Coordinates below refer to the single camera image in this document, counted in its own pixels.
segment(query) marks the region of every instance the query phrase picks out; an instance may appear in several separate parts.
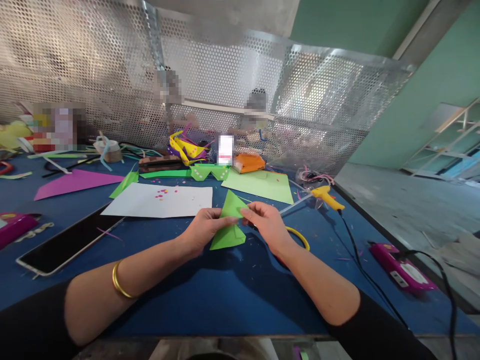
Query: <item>yellow ring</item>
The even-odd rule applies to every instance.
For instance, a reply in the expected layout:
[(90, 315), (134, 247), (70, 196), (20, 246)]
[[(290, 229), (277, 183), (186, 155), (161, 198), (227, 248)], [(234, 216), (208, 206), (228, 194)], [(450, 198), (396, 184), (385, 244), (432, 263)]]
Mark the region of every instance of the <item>yellow ring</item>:
[(309, 242), (307, 241), (307, 239), (301, 233), (299, 233), (297, 230), (295, 230), (294, 228), (291, 228), (291, 227), (288, 227), (288, 226), (285, 226), (285, 227), (289, 232), (295, 234), (301, 240), (301, 242), (303, 243), (303, 246), (305, 247), (305, 250), (307, 250), (309, 252), (310, 251), (310, 245), (309, 245)]
[(124, 297), (129, 298), (129, 299), (135, 299), (136, 296), (132, 296), (128, 293), (125, 292), (125, 290), (122, 289), (122, 287), (119, 284), (119, 280), (117, 279), (117, 269), (119, 268), (120, 263), (122, 260), (118, 261), (115, 266), (113, 267), (113, 271), (111, 272), (111, 279), (113, 281), (113, 287), (121, 293)]

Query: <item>woman's right hand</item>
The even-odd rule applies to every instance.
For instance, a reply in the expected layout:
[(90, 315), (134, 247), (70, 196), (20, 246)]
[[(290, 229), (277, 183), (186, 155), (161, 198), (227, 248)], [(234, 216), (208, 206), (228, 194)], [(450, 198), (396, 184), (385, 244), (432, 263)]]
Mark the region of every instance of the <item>woman's right hand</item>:
[(292, 246), (299, 246), (290, 236), (279, 211), (264, 202), (255, 201), (248, 204), (248, 209), (240, 209), (244, 216), (243, 225), (255, 225), (276, 257), (288, 251)]

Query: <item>perforated metal screen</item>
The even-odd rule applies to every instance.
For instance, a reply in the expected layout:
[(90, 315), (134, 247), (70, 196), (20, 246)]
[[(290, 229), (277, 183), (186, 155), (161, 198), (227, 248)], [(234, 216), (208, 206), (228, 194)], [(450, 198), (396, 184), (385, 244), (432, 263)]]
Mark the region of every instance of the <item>perforated metal screen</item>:
[[(238, 152), (333, 176), (412, 74), (391, 59), (299, 45), (143, 1), (2, 1), (0, 22), (0, 120), (18, 118), (16, 101), (83, 102), (92, 132), (164, 147), (193, 112), (189, 131), (198, 139), (234, 131)], [(239, 130), (239, 115), (158, 102), (163, 66), (186, 99), (243, 108), (250, 93), (265, 92), (265, 109), (276, 115), (263, 130), (267, 141)]]

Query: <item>white paper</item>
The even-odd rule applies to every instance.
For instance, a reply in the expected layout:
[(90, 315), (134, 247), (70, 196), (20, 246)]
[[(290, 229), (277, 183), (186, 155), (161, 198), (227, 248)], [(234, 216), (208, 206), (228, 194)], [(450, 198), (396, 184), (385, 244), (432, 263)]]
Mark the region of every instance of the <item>white paper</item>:
[(160, 186), (132, 182), (101, 214), (143, 218), (195, 216), (200, 209), (212, 207), (212, 194), (212, 187)]

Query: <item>purple paper triangle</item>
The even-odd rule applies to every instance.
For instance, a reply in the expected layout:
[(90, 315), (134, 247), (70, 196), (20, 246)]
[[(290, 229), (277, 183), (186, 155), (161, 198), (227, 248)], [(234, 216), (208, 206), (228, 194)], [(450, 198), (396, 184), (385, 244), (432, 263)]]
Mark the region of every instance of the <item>purple paper triangle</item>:
[(74, 169), (72, 174), (65, 174), (41, 186), (33, 200), (37, 201), (103, 185), (121, 183), (123, 180), (123, 176)]

